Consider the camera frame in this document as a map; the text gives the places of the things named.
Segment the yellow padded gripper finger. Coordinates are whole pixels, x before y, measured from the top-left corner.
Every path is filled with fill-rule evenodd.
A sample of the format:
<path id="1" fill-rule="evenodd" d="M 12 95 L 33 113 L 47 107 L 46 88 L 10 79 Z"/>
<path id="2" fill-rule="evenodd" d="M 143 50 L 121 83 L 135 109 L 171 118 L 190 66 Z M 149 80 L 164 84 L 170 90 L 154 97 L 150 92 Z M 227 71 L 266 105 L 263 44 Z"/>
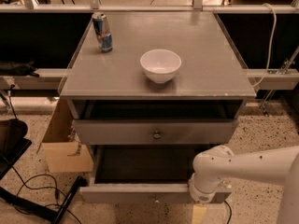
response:
<path id="1" fill-rule="evenodd" d="M 192 207 L 192 224 L 202 224 L 206 215 L 206 207 L 202 204 L 195 204 Z"/>

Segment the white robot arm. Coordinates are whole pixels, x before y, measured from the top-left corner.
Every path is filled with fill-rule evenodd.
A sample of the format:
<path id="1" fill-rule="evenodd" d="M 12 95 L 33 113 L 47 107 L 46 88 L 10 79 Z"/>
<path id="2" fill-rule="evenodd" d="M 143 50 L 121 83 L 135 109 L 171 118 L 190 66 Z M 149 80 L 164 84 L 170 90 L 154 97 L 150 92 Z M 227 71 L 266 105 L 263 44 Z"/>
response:
<path id="1" fill-rule="evenodd" d="M 277 224 L 298 224 L 299 146 L 234 154 L 225 145 L 195 156 L 189 192 L 196 203 L 210 203 L 224 178 L 246 179 L 283 187 Z"/>

